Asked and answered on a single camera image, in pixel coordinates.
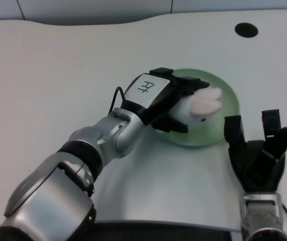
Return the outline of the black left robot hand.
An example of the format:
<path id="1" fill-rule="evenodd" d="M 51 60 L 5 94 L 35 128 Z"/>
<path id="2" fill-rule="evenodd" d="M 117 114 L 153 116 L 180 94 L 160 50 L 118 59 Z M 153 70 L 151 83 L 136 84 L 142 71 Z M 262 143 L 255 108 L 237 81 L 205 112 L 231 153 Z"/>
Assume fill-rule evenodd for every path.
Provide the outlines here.
<path id="1" fill-rule="evenodd" d="M 132 81 L 122 97 L 121 108 L 136 114 L 145 126 L 164 132 L 187 133 L 188 125 L 170 116 L 170 110 L 184 97 L 210 86 L 195 77 L 177 77 L 173 69 L 160 67 Z"/>

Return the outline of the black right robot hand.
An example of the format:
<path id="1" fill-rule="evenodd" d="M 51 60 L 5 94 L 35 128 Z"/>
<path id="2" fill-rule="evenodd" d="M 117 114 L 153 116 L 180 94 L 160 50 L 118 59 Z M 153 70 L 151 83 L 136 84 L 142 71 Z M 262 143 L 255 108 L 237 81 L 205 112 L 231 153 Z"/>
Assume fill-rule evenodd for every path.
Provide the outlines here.
<path id="1" fill-rule="evenodd" d="M 283 176 L 287 127 L 278 109 L 262 112 L 264 140 L 246 141 L 240 115 L 224 118 L 224 138 L 233 171 L 245 192 L 275 192 Z"/>

